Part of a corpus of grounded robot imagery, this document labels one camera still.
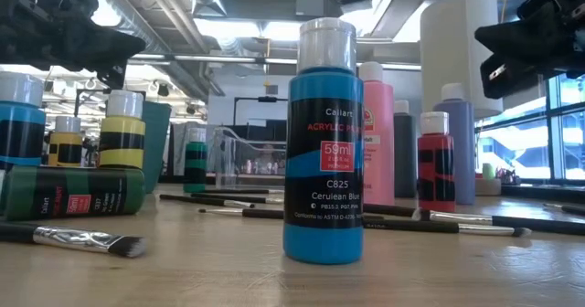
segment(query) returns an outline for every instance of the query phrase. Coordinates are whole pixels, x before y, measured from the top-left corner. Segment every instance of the green paint bottle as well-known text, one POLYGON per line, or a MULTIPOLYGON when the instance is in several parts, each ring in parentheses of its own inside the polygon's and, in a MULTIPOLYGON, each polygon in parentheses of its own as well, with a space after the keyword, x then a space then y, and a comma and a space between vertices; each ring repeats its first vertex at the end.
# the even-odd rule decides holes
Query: green paint bottle
POLYGON ((15 165, 0 176, 5 220, 129 215, 144 201, 144 175, 135 169, 15 165))
POLYGON ((185 147, 185 172, 183 174, 185 193, 205 190, 207 173, 207 145, 205 128, 191 128, 189 143, 185 147))

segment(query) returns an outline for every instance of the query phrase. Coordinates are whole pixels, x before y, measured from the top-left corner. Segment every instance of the purple paint bottle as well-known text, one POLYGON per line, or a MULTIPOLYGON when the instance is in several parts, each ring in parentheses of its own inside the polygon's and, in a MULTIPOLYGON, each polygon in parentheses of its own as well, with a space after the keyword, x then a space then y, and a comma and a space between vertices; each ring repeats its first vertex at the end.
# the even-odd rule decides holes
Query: purple paint bottle
POLYGON ((453 137, 455 201, 458 205, 475 203, 475 148, 473 133, 473 105, 464 99, 461 83, 445 84, 441 90, 442 102, 434 111, 449 113, 449 132, 453 137))

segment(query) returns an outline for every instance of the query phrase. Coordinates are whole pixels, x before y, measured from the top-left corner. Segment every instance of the brush handle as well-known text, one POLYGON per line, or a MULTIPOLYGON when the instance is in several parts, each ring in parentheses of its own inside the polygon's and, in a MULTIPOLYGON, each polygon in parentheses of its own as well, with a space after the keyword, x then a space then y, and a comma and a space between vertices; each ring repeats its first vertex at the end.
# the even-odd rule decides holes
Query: brush handle
POLYGON ((38 225, 0 222, 0 241, 16 243, 35 243, 33 234, 38 225))
POLYGON ((364 212, 398 217, 412 217, 414 207, 364 204, 364 212))
POLYGON ((571 215, 585 216, 585 208, 578 206, 563 206, 561 208, 564 212, 571 215))
POLYGON ((255 196, 214 196, 214 195, 206 194, 206 193, 193 193, 193 194, 191 194, 191 196, 192 197, 213 198, 213 199, 217 199, 217 200, 240 201, 240 202, 248 202, 248 203, 266 203, 266 198, 255 197, 255 196))
POLYGON ((242 209, 243 217, 257 217, 265 219, 284 219, 284 211, 268 209, 242 209))
POLYGON ((202 198, 202 197, 188 197, 188 196, 170 196, 161 194, 160 199, 183 201, 189 203, 204 204, 208 206, 224 206, 225 200, 218 198, 202 198))
POLYGON ((206 189, 202 194, 269 194, 268 189, 206 189))
POLYGON ((374 220, 364 219, 364 228, 408 230, 426 233, 459 233, 459 224, 455 223, 434 223, 427 221, 411 220, 374 220))
POLYGON ((492 224, 501 227, 530 228, 547 233, 585 235, 585 224, 569 221, 492 216, 492 224))

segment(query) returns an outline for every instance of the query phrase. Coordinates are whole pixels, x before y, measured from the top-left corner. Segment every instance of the pink paint bottle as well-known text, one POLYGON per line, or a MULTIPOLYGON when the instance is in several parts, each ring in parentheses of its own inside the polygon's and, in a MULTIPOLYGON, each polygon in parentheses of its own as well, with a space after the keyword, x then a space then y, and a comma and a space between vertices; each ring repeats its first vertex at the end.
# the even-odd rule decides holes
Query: pink paint bottle
POLYGON ((394 89, 377 62, 359 67, 364 81, 364 203, 394 205, 394 89))

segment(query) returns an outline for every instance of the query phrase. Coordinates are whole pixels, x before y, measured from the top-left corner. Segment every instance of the clear plastic container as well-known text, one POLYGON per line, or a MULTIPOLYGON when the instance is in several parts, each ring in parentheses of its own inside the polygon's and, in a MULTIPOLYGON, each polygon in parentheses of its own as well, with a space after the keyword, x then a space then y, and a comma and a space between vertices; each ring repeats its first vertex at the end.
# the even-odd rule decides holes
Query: clear plastic container
POLYGON ((284 187, 286 142, 251 141, 227 127, 217 127, 207 155, 207 169, 217 189, 284 187))

